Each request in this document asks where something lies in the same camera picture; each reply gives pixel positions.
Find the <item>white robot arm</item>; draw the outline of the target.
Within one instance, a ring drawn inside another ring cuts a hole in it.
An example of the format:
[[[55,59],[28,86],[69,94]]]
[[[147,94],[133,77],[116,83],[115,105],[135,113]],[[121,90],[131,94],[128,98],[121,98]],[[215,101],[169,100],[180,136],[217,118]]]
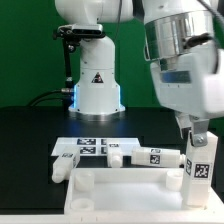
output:
[[[144,58],[159,104],[176,112],[191,144],[208,143],[209,120],[224,116],[224,49],[218,46],[214,20],[219,0],[55,0],[66,23],[57,35],[65,52],[80,49],[80,79],[74,86],[72,113],[111,116],[124,110],[114,78],[115,42],[105,24],[137,21],[121,61]]]

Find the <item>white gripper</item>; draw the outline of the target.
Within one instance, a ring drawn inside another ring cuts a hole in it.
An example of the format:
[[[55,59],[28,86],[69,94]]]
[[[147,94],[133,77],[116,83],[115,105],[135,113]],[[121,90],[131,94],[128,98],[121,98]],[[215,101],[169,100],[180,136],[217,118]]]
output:
[[[156,62],[150,65],[160,105],[176,111],[182,139],[191,128],[193,146],[206,146],[208,119],[224,116],[224,50],[219,50],[217,74],[209,71],[213,61],[206,53],[194,52],[179,57],[176,71],[162,72]]]

